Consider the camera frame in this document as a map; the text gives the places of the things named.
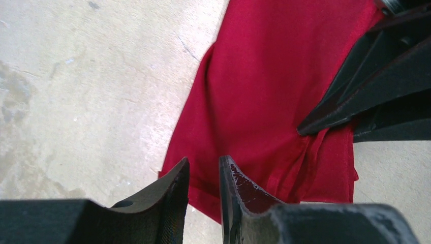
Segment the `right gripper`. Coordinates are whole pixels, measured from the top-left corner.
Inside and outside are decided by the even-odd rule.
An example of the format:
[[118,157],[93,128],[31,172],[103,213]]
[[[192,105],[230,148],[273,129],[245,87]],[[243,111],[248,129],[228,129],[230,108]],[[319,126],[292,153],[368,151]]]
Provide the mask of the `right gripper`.
[[430,91],[430,1],[375,1],[384,18],[353,46],[321,102],[299,124],[311,135],[375,106]]

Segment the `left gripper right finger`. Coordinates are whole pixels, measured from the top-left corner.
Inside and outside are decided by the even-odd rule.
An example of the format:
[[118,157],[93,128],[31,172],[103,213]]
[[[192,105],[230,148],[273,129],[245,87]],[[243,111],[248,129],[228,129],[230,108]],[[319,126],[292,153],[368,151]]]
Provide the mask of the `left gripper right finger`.
[[403,215],[385,204],[286,204],[219,159],[224,243],[418,243]]

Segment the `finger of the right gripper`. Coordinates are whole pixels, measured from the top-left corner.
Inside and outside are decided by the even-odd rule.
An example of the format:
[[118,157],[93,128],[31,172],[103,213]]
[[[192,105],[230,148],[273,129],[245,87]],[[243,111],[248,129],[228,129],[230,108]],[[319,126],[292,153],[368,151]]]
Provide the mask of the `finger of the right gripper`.
[[430,140],[430,91],[383,103],[355,118],[355,143]]

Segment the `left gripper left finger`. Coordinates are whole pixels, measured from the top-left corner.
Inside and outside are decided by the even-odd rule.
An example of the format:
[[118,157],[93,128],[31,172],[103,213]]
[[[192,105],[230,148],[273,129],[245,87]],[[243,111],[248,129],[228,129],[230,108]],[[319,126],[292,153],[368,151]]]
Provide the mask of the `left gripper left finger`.
[[190,165],[112,207],[88,199],[1,201],[1,243],[182,243]]

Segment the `red cloth napkin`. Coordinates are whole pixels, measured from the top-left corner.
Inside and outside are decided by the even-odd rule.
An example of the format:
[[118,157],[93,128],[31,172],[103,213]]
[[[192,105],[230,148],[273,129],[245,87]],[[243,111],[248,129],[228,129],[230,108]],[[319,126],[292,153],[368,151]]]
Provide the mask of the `red cloth napkin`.
[[351,203],[352,126],[312,136],[296,128],[381,17],[373,1],[230,1],[159,175],[187,157],[189,203],[217,222],[225,155],[283,202]]

